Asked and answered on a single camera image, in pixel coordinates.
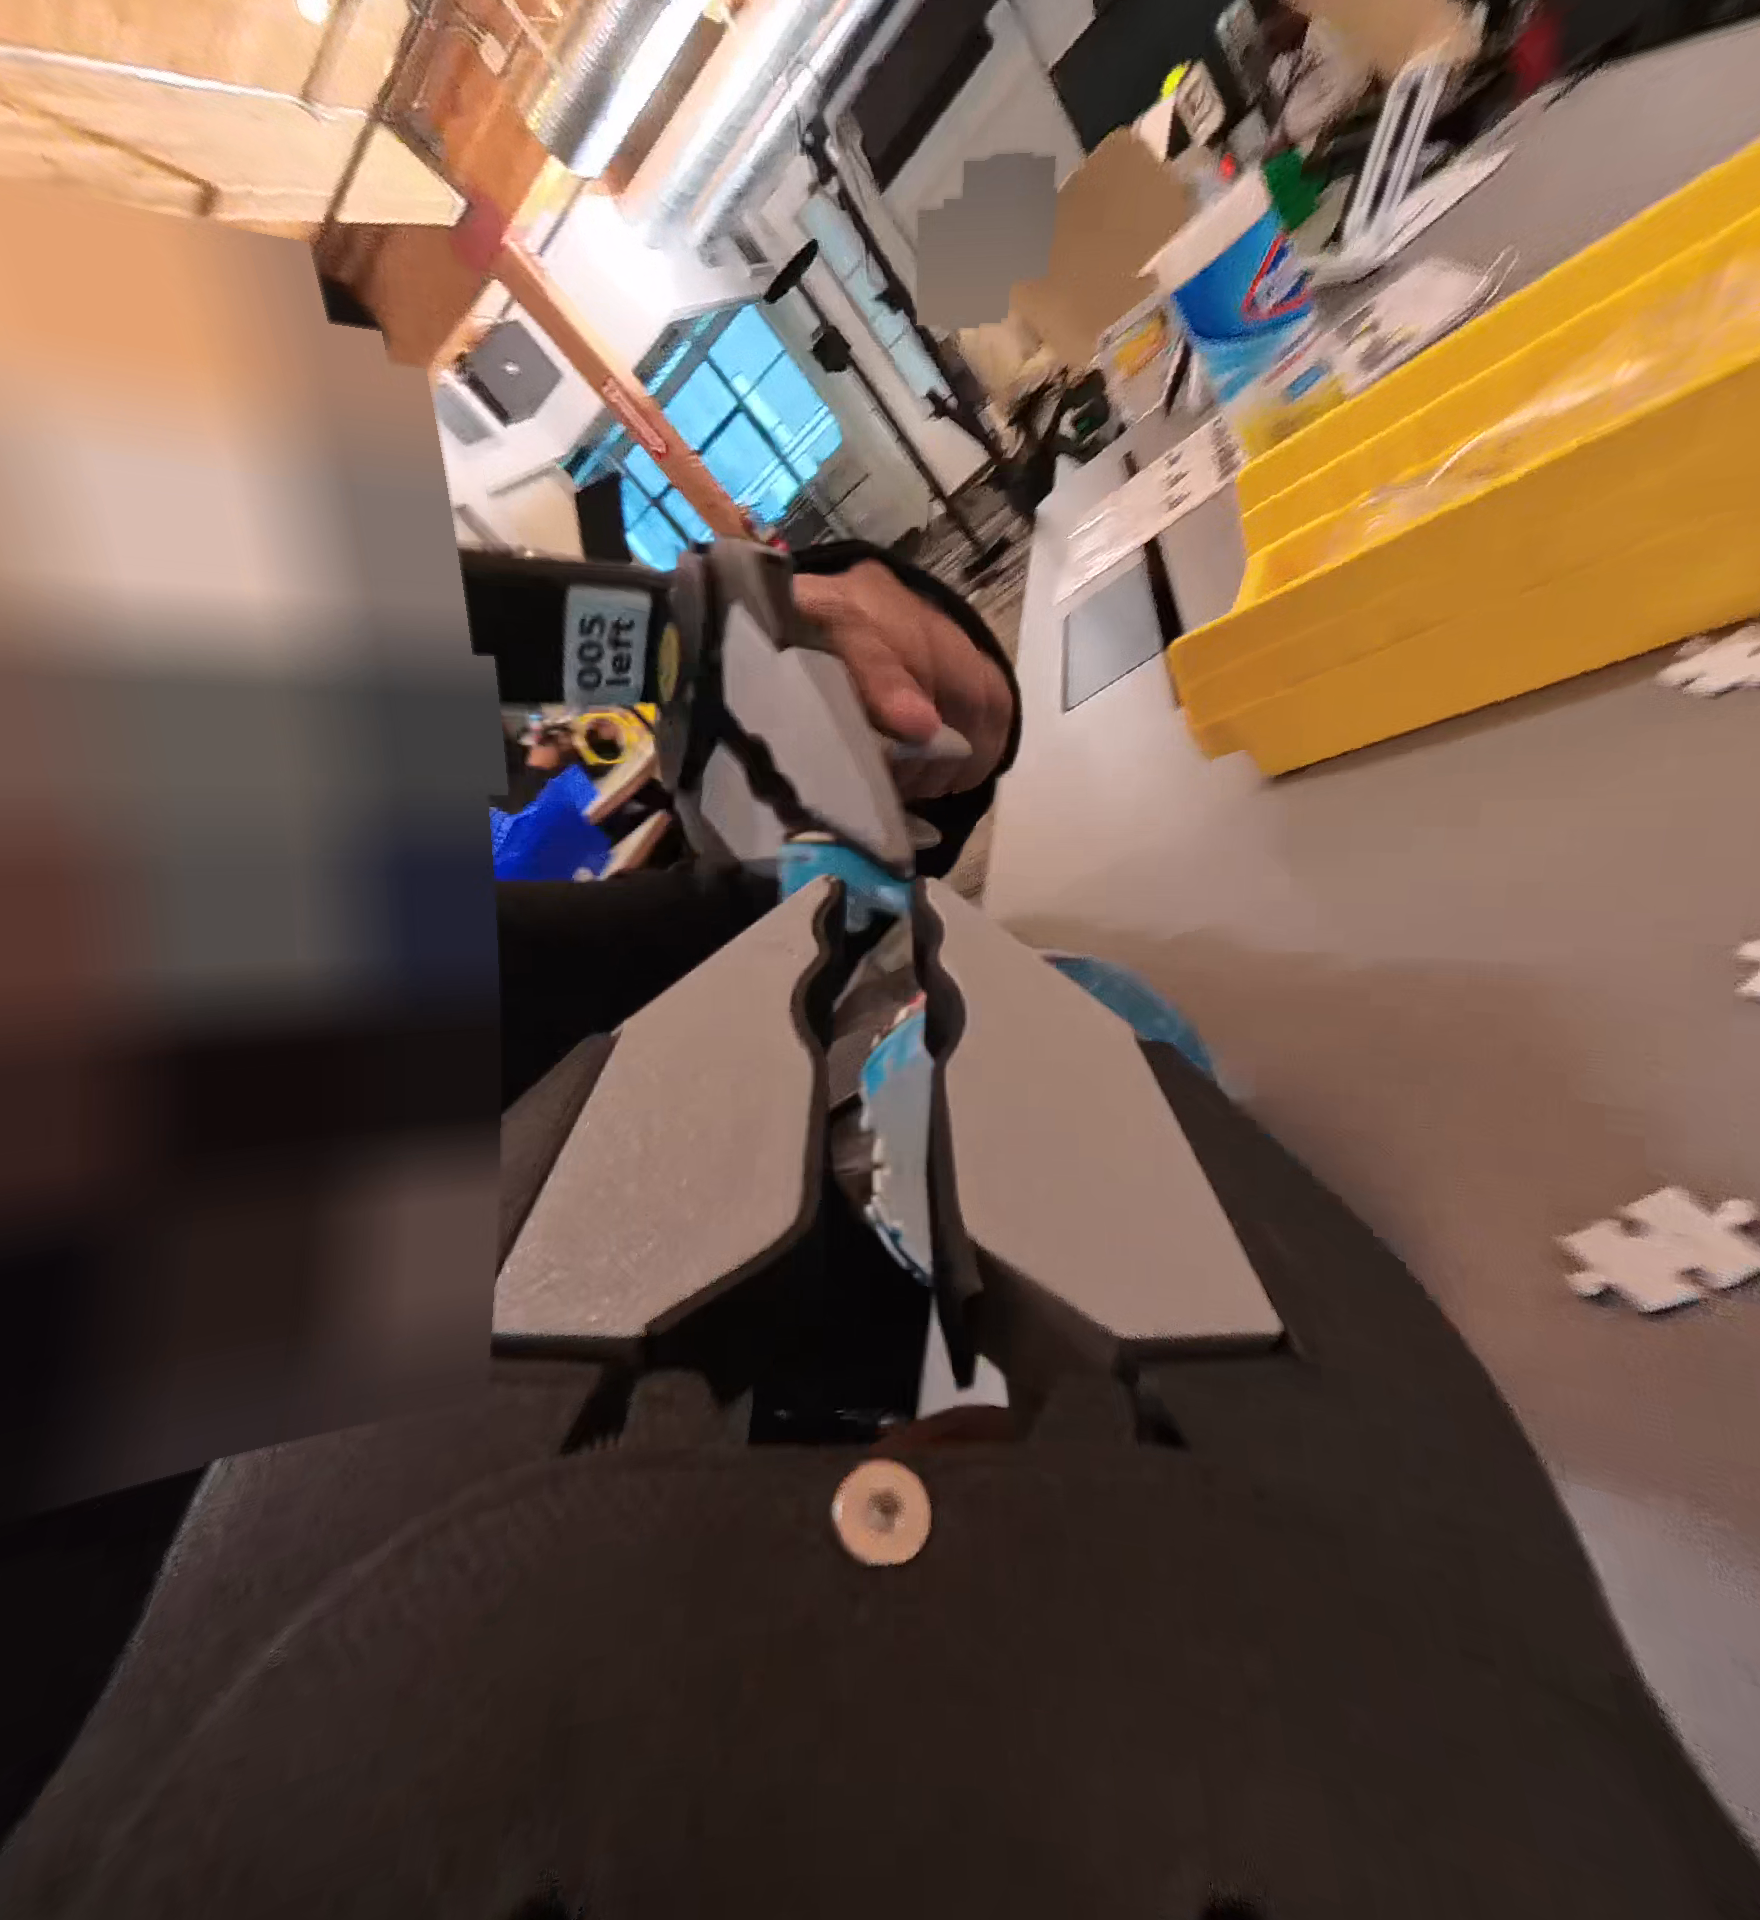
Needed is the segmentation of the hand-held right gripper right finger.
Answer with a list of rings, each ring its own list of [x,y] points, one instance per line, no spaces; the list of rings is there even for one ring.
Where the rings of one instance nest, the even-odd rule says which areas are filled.
[[[1264,1353],[1282,1322],[1134,1027],[915,887],[935,1298],[960,1380]]]

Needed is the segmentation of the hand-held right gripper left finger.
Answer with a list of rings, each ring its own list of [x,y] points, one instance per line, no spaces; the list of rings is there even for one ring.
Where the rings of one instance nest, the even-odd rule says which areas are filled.
[[[841,885],[711,883],[644,921],[621,1020],[502,1122],[496,1342],[655,1342],[792,1252],[827,1177]]]

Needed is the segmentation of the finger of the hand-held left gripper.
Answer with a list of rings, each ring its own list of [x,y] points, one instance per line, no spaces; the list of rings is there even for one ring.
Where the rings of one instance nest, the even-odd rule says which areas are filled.
[[[828,829],[800,773],[763,741],[716,745],[691,802],[700,850],[752,877],[784,883],[789,868],[828,850]]]
[[[766,753],[807,829],[911,873],[915,845],[881,736],[845,663],[815,646],[780,646],[734,603],[723,629],[724,717]]]

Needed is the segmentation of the blue cartoon puzzle ball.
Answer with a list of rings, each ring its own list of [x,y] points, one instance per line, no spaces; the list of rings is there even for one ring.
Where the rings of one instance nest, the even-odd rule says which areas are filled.
[[[1214,1076],[1194,1022],[1139,973],[1104,959],[1039,950],[1137,1038],[1176,1048]],[[846,1203],[915,1282],[933,1285],[927,1152],[933,1061],[911,934],[887,932],[858,962],[834,1012],[828,1048],[828,1155]]]

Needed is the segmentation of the white puzzle pieces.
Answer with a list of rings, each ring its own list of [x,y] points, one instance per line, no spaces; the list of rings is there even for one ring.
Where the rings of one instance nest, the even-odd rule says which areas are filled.
[[[1656,684],[1694,700],[1760,689],[1760,620],[1685,642]],[[1760,1005],[1760,941],[1736,950],[1742,999]],[[1760,1214],[1740,1198],[1708,1204],[1657,1188],[1564,1234],[1564,1282],[1586,1301],[1613,1298],[1639,1316],[1701,1306],[1760,1280]]]

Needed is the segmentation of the orange painted beam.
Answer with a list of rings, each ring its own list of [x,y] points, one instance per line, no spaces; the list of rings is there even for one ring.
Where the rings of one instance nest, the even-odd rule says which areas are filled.
[[[668,420],[644,383],[617,363],[606,338],[548,277],[526,247],[505,238],[493,259],[495,280],[524,308],[559,358],[627,430],[716,538],[755,541],[752,516],[724,490],[697,452]]]

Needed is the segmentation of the dark grey pad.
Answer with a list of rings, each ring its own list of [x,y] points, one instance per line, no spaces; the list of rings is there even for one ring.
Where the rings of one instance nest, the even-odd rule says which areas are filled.
[[[1063,710],[1084,707],[1159,659],[1169,638],[1164,602],[1146,555],[1134,555],[1069,607],[1061,628]]]

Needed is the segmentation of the printed paper sheets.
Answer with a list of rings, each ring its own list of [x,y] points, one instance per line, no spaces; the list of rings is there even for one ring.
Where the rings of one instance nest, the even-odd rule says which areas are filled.
[[[1244,450],[1231,420],[1222,413],[1204,420],[1073,524],[1054,602],[1064,603],[1093,587],[1185,515],[1232,490],[1242,466]]]

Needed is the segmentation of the white blue wipes canister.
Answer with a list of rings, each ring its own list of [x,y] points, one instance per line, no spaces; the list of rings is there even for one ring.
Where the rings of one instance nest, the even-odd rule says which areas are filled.
[[[1143,273],[1171,304],[1222,405],[1252,394],[1316,324],[1308,274],[1258,171],[1211,193]]]

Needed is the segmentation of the yellow plastic bin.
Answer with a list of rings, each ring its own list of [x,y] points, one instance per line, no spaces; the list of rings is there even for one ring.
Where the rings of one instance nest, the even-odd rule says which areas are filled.
[[[1760,358],[1361,541],[1356,505],[1638,299],[1760,249],[1760,138],[1238,478],[1229,613],[1171,643],[1197,749],[1270,777],[1760,615]]]

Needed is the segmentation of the black monitor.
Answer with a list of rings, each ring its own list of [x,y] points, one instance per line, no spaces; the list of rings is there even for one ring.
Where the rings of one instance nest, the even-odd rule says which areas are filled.
[[[1097,146],[1159,98],[1164,76],[1202,61],[1238,119],[1250,106],[1217,40],[1227,3],[1097,5],[1093,23],[1048,69],[1061,108],[1083,148]]]

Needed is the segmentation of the clear plastic bag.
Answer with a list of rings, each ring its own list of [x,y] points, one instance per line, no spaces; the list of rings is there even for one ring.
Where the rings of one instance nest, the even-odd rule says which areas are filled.
[[[1517,380],[1511,405],[1479,404],[1471,423],[1434,455],[1368,493],[1354,508],[1354,527],[1361,541],[1381,541],[1758,358],[1760,249],[1638,299],[1630,314],[1552,372]]]

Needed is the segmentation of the paned wall window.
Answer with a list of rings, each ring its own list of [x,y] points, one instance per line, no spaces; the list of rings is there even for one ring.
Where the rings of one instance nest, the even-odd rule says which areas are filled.
[[[827,466],[843,428],[759,303],[675,321],[637,380],[755,527],[789,549],[837,537]],[[713,532],[627,428],[603,411],[563,460],[578,488],[614,482],[630,555],[666,567]]]

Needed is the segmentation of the silver ventilation duct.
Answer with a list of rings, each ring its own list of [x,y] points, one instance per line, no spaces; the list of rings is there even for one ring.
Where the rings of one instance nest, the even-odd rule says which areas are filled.
[[[546,155],[651,249],[713,255],[908,5],[582,5],[532,110]]]

